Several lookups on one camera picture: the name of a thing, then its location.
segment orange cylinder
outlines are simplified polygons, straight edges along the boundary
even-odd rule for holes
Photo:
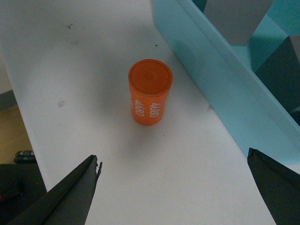
[[[133,119],[146,126],[158,123],[173,81],[169,67],[158,60],[142,60],[131,67],[128,79]]]

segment printed number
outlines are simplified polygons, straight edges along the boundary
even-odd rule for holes
[[[160,103],[152,103],[150,106],[150,117],[156,117],[159,115],[159,105]]]
[[[138,114],[139,116],[144,116],[144,105],[139,101],[135,100],[135,113]]]

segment light blue box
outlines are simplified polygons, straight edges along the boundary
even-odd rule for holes
[[[153,17],[245,156],[251,147],[299,164],[300,127],[252,71],[247,49],[229,45],[192,0],[153,0]]]

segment light blue wall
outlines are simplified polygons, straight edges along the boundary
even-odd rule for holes
[[[267,15],[287,35],[300,35],[300,0],[274,0]]]

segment white surface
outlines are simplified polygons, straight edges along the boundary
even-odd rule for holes
[[[12,87],[10,85],[8,75],[6,73],[2,57],[0,55],[0,94],[3,94],[9,90],[12,90]]]
[[[151,1],[7,0],[0,16],[47,189],[90,154],[103,161],[87,225],[275,224],[245,156],[154,26]],[[146,58],[173,72],[152,127],[130,114],[128,71]]]

